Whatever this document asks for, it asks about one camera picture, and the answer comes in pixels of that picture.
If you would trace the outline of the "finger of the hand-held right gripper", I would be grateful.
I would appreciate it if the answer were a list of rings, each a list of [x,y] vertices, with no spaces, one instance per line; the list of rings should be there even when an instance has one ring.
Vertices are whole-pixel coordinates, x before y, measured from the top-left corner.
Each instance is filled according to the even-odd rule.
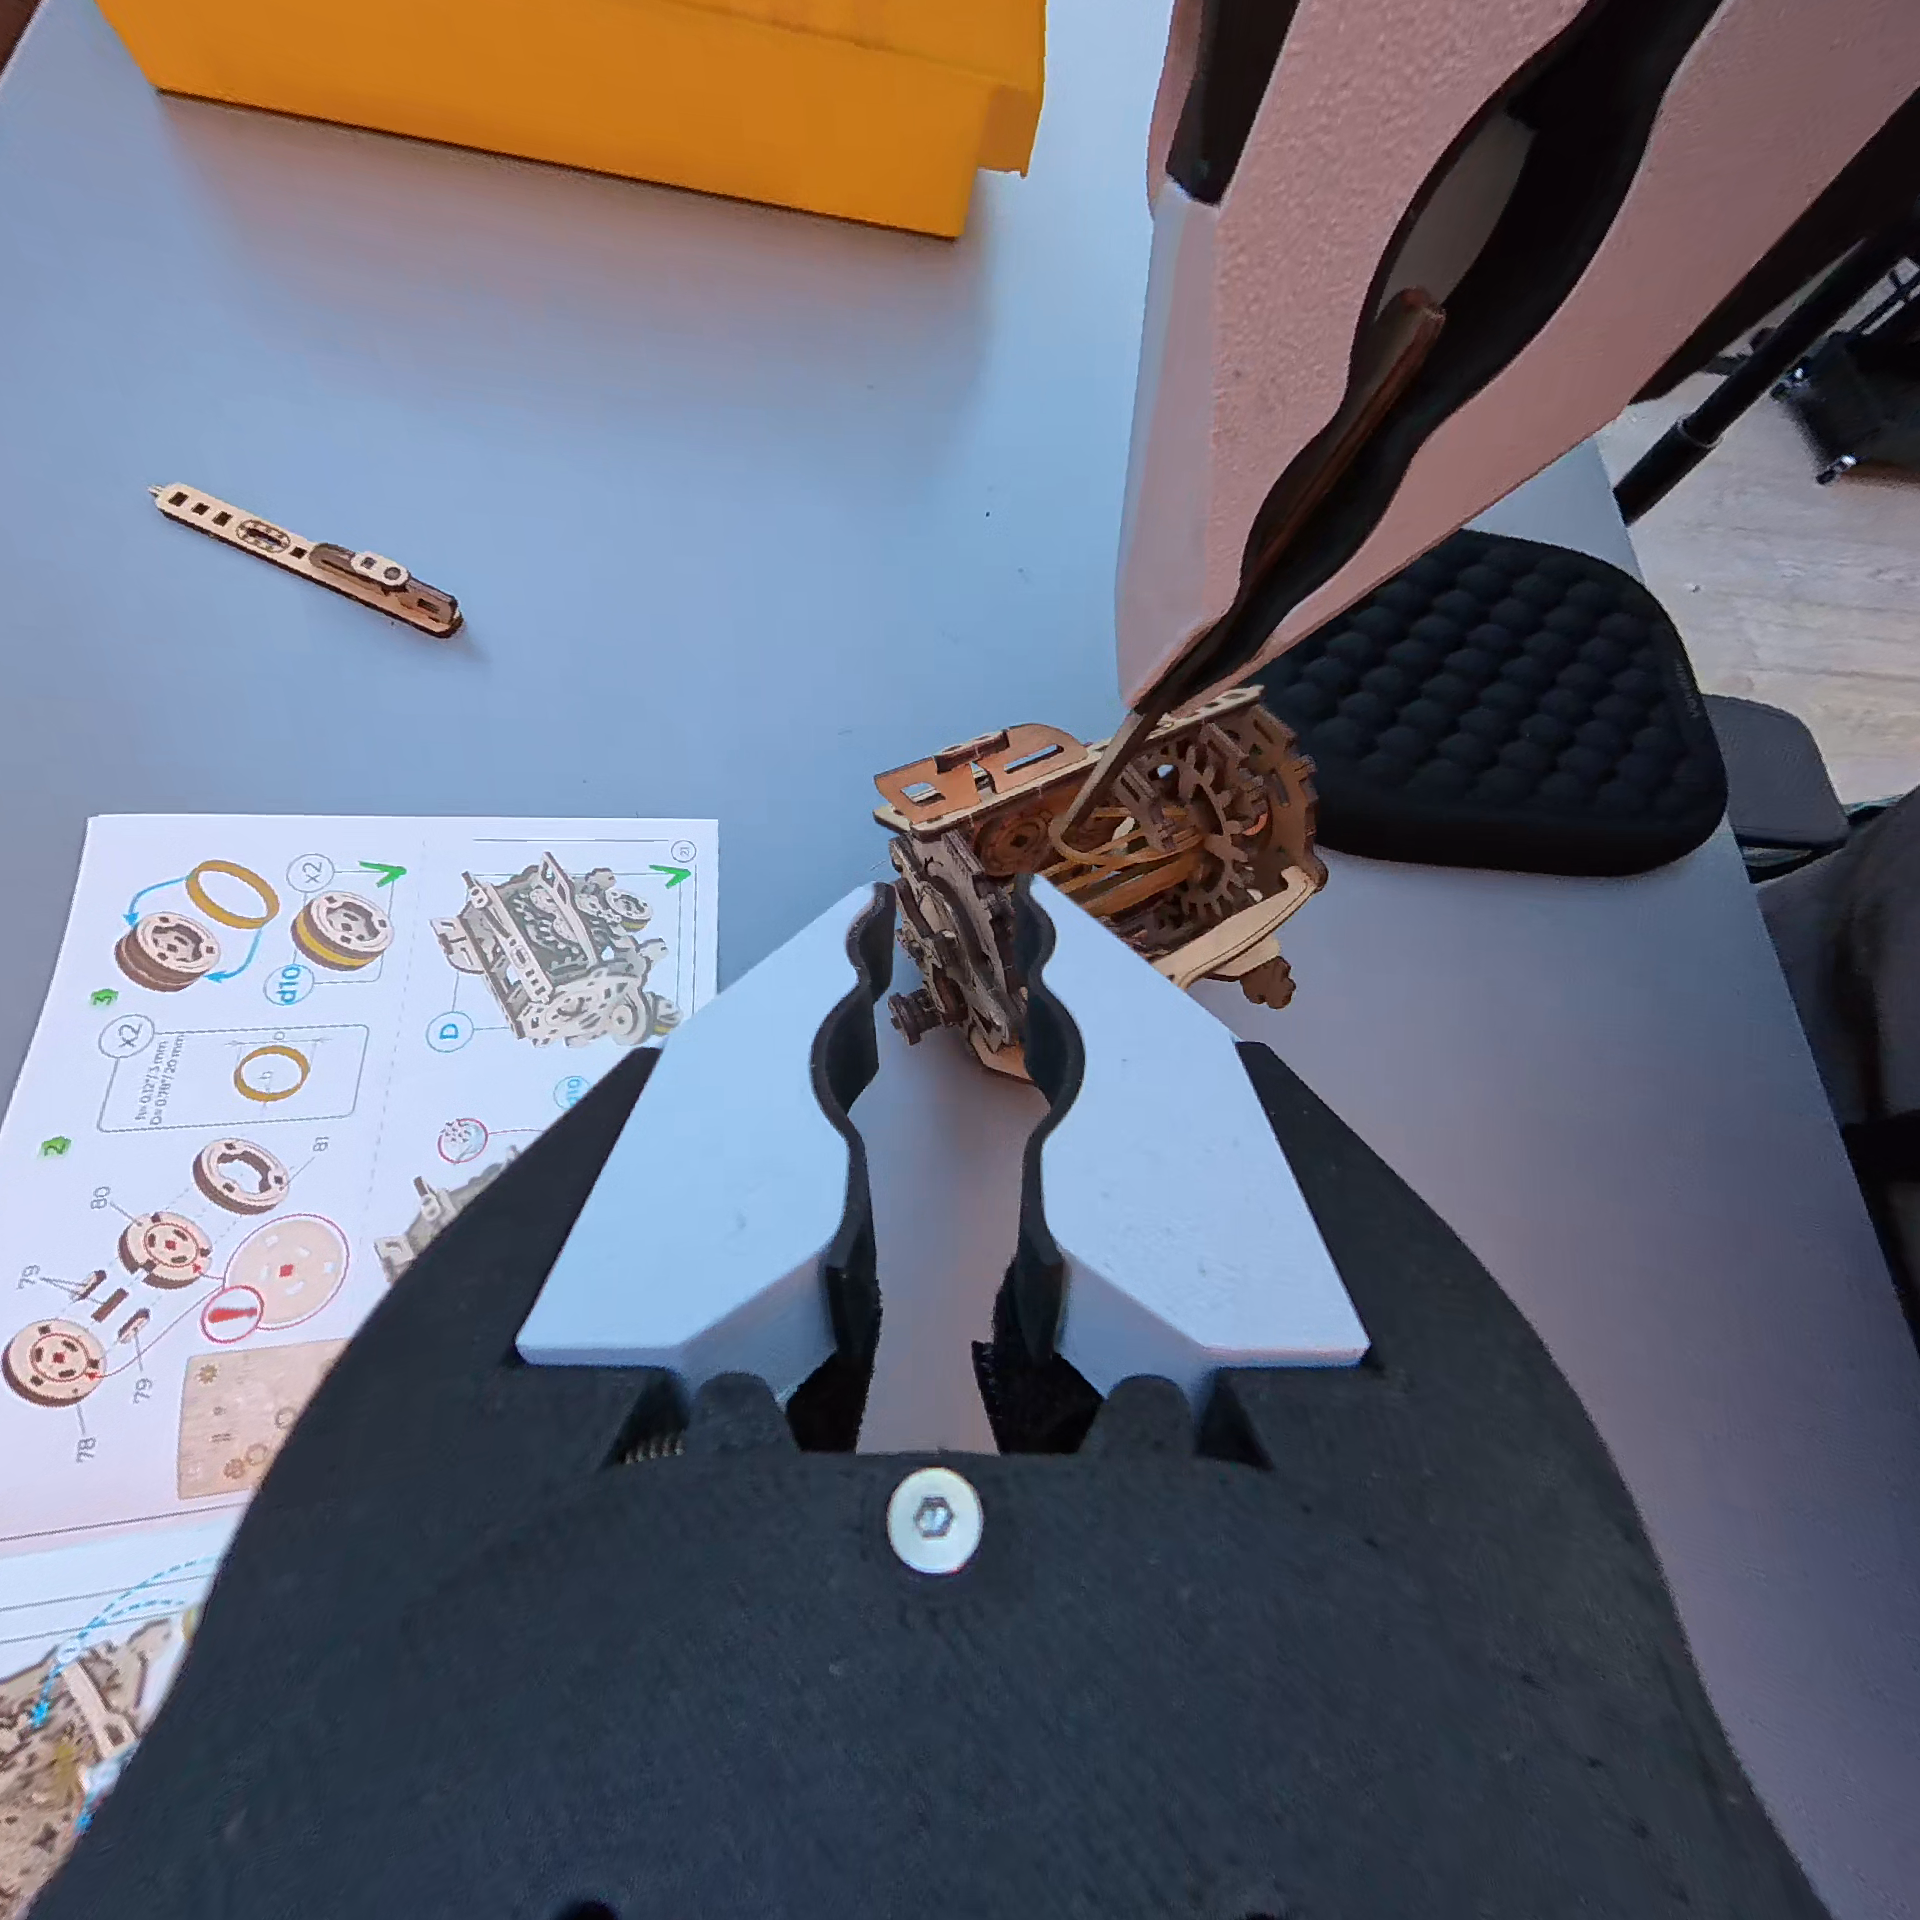
[[[1442,331],[1255,592],[1216,658],[1239,670],[1191,702],[1623,409],[1909,103],[1915,62],[1915,5],[1579,5],[1401,217],[1349,384],[1392,295],[1426,288]]]
[[[1152,247],[1120,517],[1127,704],[1230,608],[1269,489],[1335,416],[1369,286],[1474,114],[1573,2],[1298,5],[1218,203],[1168,178],[1195,2],[1175,5],[1150,133]]]

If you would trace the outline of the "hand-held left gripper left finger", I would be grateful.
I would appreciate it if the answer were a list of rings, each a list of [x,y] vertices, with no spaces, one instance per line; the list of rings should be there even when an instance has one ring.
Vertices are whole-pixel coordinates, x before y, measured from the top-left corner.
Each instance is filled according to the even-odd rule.
[[[880,1326],[866,1150],[896,891],[855,889],[663,1045],[528,1312],[519,1355],[651,1365],[784,1401]]]

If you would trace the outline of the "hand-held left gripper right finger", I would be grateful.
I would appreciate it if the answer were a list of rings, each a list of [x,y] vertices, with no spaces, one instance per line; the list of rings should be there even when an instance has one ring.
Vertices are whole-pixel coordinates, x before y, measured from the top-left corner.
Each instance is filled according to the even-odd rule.
[[[1346,1367],[1369,1339],[1232,1031],[1051,882],[1019,882],[1019,1335],[1109,1394]]]

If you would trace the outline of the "wooden gear model vehicle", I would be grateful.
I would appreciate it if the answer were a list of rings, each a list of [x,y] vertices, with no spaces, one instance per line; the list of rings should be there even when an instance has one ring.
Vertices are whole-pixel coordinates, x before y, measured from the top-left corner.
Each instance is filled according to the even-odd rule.
[[[1019,725],[875,777],[898,942],[923,976],[891,997],[907,1042],[955,1026],[985,1067],[1026,1079],[1019,875],[1042,875],[1182,990],[1223,978],[1248,1001],[1289,1003],[1280,926],[1328,878],[1312,763],[1294,734],[1255,688],[1179,711],[1063,839],[1058,818],[1104,750]]]

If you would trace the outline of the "thin wooden stick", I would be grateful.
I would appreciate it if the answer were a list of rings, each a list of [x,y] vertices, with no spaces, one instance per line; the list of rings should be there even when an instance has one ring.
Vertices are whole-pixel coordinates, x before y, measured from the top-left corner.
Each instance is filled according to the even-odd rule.
[[[1403,398],[1445,320],[1445,306],[1426,288],[1413,286],[1392,295],[1360,336],[1351,384],[1335,416],[1285,469],[1255,517],[1253,555],[1241,565],[1239,590],[1227,615],[1134,702],[1093,775],[1061,816],[1058,827],[1070,850],[1088,841],[1095,805],[1113,791],[1127,763],[1141,754],[1154,725],[1186,704],[1195,688],[1239,670],[1237,663],[1218,665],[1216,658],[1230,651],[1230,642],[1250,619],[1257,590],[1280,571],[1289,546]]]

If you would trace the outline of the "model assembly instruction booklet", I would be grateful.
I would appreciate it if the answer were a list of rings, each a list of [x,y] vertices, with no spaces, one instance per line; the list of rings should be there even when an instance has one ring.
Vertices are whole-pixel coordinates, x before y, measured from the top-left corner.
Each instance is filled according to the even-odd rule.
[[[2,1899],[421,1250],[715,985],[713,821],[103,816],[5,1120]]]

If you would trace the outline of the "yellow plastic storage bin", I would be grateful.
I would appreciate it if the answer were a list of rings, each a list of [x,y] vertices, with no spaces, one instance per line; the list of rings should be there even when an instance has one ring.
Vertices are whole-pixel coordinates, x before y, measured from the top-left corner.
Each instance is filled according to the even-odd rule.
[[[955,238],[1042,2],[103,2],[158,89]]]

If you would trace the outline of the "perforated wooden strip part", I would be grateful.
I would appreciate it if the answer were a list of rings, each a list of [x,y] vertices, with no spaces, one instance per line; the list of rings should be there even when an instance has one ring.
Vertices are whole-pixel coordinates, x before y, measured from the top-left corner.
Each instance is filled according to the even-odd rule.
[[[311,542],[194,487],[162,485],[151,491],[167,519],[377,608],[421,633],[448,638],[464,624],[450,592],[421,581],[395,560],[373,551],[350,551],[343,544]]]

